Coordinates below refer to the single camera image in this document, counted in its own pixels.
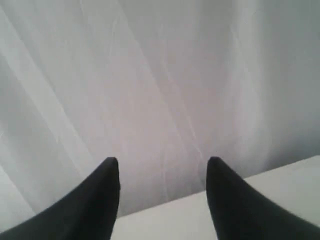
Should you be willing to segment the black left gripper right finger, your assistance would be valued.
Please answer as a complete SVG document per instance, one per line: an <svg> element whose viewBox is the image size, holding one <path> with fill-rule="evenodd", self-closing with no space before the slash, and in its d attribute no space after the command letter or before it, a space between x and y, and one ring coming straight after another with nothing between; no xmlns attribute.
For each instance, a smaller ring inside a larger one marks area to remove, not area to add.
<svg viewBox="0 0 320 240"><path fill-rule="evenodd" d="M258 192L220 157L207 162L206 197L219 240L318 240L320 228Z"/></svg>

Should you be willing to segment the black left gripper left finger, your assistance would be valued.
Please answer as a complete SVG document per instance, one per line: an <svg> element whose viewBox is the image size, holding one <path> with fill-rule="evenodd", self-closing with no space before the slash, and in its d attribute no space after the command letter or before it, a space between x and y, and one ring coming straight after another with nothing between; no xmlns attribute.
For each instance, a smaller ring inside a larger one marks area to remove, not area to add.
<svg viewBox="0 0 320 240"><path fill-rule="evenodd" d="M119 163L106 158L52 206L0 234L2 240L109 240L120 202Z"/></svg>

